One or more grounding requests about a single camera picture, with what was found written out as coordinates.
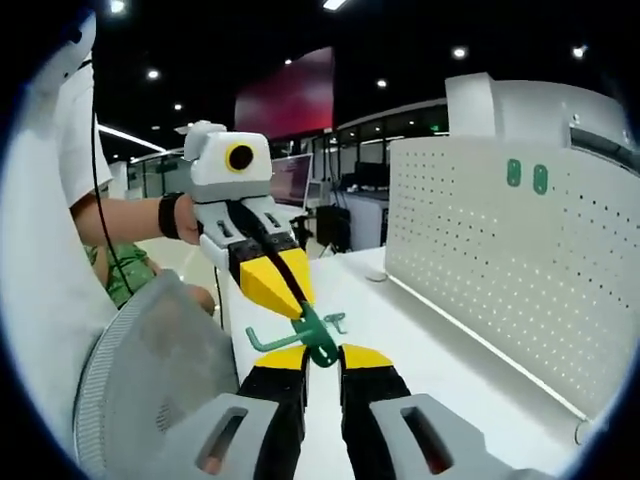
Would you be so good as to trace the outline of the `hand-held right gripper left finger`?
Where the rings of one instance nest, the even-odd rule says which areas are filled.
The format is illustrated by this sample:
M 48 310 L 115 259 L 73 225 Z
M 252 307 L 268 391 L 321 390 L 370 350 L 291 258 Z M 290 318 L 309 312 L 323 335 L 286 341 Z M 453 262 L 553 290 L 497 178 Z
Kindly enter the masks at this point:
M 291 479 L 305 436 L 309 349 L 256 361 L 235 394 L 221 394 L 169 430 L 171 479 Z

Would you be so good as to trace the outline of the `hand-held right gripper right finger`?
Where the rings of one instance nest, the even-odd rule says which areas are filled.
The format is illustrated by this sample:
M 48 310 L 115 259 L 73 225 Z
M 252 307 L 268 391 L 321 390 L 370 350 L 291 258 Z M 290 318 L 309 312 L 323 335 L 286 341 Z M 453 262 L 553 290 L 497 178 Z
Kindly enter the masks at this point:
M 484 434 L 428 394 L 413 394 L 380 352 L 339 347 L 342 438 L 357 479 L 505 479 Z

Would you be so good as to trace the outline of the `person's left hand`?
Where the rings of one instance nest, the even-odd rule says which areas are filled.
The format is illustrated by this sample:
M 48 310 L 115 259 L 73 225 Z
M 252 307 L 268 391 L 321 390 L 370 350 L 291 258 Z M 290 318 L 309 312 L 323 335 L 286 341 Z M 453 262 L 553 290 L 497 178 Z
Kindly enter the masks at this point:
M 200 244 L 200 229 L 194 204 L 188 194 L 181 195 L 174 205 L 175 225 L 179 238 L 191 245 Z

